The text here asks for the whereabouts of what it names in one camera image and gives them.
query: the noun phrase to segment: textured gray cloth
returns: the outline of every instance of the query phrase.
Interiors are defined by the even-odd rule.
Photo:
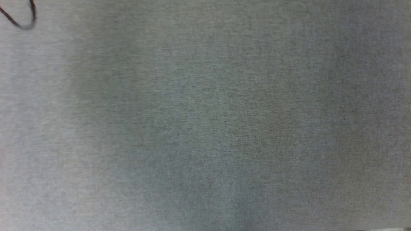
[[[410,1],[36,4],[0,17],[1,231],[411,226]]]

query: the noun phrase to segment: gray fabric surface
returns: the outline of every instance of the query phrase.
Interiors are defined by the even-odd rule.
[[[0,230],[411,226],[408,0],[36,4],[0,17]]]

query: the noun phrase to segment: gray woven fabric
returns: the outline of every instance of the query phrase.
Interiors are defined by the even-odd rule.
[[[408,0],[36,4],[0,17],[0,230],[411,226]]]

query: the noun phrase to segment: thin dark wire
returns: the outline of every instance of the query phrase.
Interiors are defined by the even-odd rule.
[[[30,25],[23,25],[21,26],[18,24],[6,11],[3,10],[3,8],[0,7],[0,12],[6,16],[6,18],[16,27],[22,29],[22,30],[30,30],[33,29],[34,25],[36,24],[36,5],[34,5],[34,0],[29,0],[30,2],[30,8],[31,8],[31,14],[32,14],[32,19],[31,19],[31,24]]]

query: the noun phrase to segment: curved wire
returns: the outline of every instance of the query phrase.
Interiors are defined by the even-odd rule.
[[[30,8],[31,8],[31,14],[32,14],[32,19],[31,19],[31,24],[29,25],[20,25],[18,24],[6,11],[3,10],[3,8],[0,7],[0,12],[6,16],[6,18],[16,27],[22,29],[22,30],[30,30],[33,29],[34,25],[36,24],[36,5],[34,5],[34,0],[29,0],[30,2]]]

